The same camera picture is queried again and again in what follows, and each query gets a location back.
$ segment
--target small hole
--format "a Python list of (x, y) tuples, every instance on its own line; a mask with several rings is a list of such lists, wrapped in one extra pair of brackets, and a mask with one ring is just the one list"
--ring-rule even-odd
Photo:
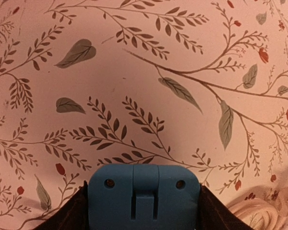
[(176, 188), (183, 189), (185, 187), (186, 183), (183, 180), (177, 181)]
[(114, 185), (115, 185), (115, 183), (114, 183), (113, 180), (111, 180), (111, 179), (105, 180), (105, 187), (107, 187), (107, 188), (113, 188)]

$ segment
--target floral wallpaper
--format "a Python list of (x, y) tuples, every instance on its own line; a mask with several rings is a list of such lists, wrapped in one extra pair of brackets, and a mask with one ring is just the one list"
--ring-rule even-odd
[(0, 230), (112, 163), (184, 166), (288, 229), (288, 0), (0, 0)]

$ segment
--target blue plastic object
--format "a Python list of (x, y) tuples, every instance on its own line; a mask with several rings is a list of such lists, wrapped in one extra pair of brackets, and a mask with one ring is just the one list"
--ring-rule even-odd
[(103, 166), (88, 185), (90, 230), (194, 230), (199, 193), (181, 166)]

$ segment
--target brown cloth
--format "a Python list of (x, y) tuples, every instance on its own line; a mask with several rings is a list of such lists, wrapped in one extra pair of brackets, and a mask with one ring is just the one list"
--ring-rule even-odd
[[(195, 228), (196, 230), (252, 230), (202, 185)], [(87, 182), (84, 182), (83, 187), (80, 187), (79, 191), (56, 214), (35, 230), (89, 230)]]

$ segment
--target wall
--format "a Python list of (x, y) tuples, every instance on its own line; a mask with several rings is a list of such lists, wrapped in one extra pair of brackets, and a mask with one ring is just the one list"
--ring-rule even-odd
[(0, 0), (0, 230), (117, 162), (288, 229), (288, 0)]

